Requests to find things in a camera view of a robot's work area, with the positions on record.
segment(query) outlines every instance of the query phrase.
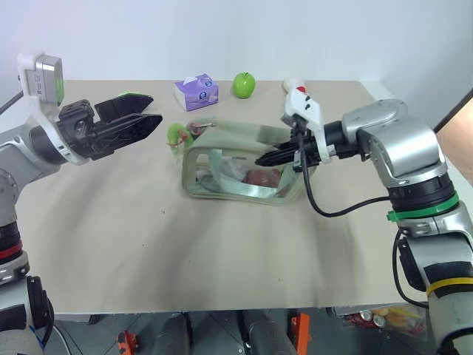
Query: white wall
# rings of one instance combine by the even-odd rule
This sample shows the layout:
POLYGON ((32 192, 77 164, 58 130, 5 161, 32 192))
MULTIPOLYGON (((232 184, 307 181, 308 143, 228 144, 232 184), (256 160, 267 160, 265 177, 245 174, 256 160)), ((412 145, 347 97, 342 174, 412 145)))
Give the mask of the white wall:
POLYGON ((0 103, 43 50, 75 79, 380 80, 433 125, 472 86, 472 22, 471 0, 4 0, 0 103))

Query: yellow tape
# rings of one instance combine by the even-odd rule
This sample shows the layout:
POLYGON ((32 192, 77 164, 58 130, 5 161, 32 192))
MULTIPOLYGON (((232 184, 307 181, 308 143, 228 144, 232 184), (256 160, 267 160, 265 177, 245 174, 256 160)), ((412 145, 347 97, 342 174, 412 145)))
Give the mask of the yellow tape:
POLYGON ((473 285, 473 277, 454 277, 452 279, 437 281, 427 288, 427 298, 429 298, 433 291, 451 285, 473 285))

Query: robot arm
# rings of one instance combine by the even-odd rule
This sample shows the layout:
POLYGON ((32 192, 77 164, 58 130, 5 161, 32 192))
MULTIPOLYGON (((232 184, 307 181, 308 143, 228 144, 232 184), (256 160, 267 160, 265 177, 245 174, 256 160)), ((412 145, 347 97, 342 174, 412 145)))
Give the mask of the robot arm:
POLYGON ((81 165, 146 138, 162 121, 141 113, 153 98, 127 94, 95 105, 66 105, 61 59, 40 53, 18 57, 23 92, 0 108, 0 355, 43 353, 54 311, 30 266, 16 224, 15 203, 34 180, 61 164, 81 165), (36 330, 48 327, 42 341, 36 330))
MULTIPOLYGON (((294 169, 300 172, 324 162, 321 142, 310 129, 314 125, 317 129, 322 127, 323 144, 330 156, 343 159, 360 154, 362 160, 370 158, 389 197, 367 202, 391 201, 393 210, 387 217, 399 228, 395 248, 399 249, 409 284, 427 294, 439 347, 453 341, 461 354, 470 354, 473 225, 449 178, 434 132, 426 124, 409 118, 406 104, 399 100, 378 101, 347 113, 341 121, 323 126, 320 116, 299 103, 312 100, 305 91, 293 88, 290 92, 283 121, 293 128, 293 139, 263 155, 256 163, 273 166, 294 161, 294 169), (291 104, 299 107, 288 110, 291 104)), ((308 174, 304 175, 310 191, 308 174)))

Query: black tape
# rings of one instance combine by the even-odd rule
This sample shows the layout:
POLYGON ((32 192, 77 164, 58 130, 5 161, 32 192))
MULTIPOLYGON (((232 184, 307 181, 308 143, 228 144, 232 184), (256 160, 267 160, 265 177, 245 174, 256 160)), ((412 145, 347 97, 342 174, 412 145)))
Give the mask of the black tape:
POLYGON ((24 305, 14 305, 1 310, 0 332, 11 330, 22 330, 27 324, 27 311, 24 305))
POLYGON ((415 263, 414 255, 412 254, 409 243, 406 238, 399 240, 399 260, 401 261, 402 269, 406 275, 407 282, 416 290, 425 292, 426 285, 422 280, 421 273, 415 263))
POLYGON ((52 145, 43 127, 37 126, 32 128, 30 130, 30 140, 35 153, 48 163, 61 165, 67 162, 61 153, 52 145))
POLYGON ((41 279, 37 276, 27 277, 28 295, 30 296, 31 314, 36 329, 43 328, 53 319, 46 291, 43 290, 41 279))
MULTIPOLYGON (((468 261, 438 263, 423 269, 430 283, 456 277, 473 277, 473 265, 468 261)), ((434 291, 438 298, 457 292, 473 292, 473 285, 447 285, 434 291)))

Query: green ring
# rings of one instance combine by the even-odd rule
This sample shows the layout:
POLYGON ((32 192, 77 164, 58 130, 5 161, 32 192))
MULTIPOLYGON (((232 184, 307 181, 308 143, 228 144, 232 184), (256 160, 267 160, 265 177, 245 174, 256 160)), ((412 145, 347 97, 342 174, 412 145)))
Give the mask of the green ring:
POLYGON ((406 218, 430 217, 444 212, 448 209, 451 209, 458 203, 458 201, 458 193, 455 192, 455 194, 451 196, 447 201, 444 201, 432 207, 428 207, 426 209, 416 209, 414 211, 405 212, 389 211, 387 214, 387 219, 391 222, 398 222, 399 220, 405 220, 406 218))

